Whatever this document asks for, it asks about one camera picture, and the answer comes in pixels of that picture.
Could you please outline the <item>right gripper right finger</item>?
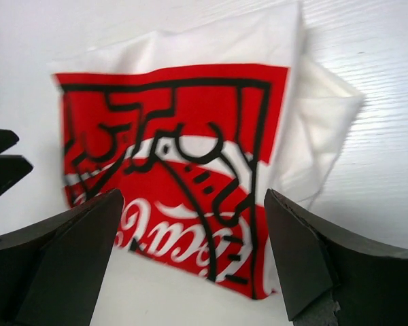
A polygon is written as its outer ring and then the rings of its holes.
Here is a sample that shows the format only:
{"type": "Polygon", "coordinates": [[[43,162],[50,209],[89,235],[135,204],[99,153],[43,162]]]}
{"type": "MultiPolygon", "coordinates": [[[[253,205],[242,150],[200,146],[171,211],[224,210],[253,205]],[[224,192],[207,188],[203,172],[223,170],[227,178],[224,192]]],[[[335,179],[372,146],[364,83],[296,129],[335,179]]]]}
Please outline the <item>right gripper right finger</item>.
{"type": "Polygon", "coordinates": [[[408,325],[408,249],[351,232],[272,189],[265,210],[294,325],[408,325]]]}

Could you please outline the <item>white t-shirt red print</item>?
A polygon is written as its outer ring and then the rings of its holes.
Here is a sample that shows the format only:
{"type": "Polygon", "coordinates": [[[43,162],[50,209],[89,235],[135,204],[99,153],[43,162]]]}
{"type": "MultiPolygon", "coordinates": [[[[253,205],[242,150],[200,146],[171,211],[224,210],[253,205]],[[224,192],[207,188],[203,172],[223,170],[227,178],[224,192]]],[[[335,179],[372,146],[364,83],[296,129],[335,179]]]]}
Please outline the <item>white t-shirt red print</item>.
{"type": "Polygon", "coordinates": [[[53,62],[68,203],[117,188],[118,248],[253,300],[277,292],[265,194],[308,207],[364,100],[304,36],[291,1],[53,62]]]}

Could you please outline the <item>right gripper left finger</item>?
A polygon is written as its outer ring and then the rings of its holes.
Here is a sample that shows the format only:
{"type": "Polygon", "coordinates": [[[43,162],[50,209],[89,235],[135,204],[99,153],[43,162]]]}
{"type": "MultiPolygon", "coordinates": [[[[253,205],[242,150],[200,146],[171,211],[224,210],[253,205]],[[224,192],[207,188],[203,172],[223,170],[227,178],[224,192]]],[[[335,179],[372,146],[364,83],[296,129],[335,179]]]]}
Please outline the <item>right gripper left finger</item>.
{"type": "Polygon", "coordinates": [[[0,325],[89,325],[123,208],[119,189],[0,236],[0,325]]]}

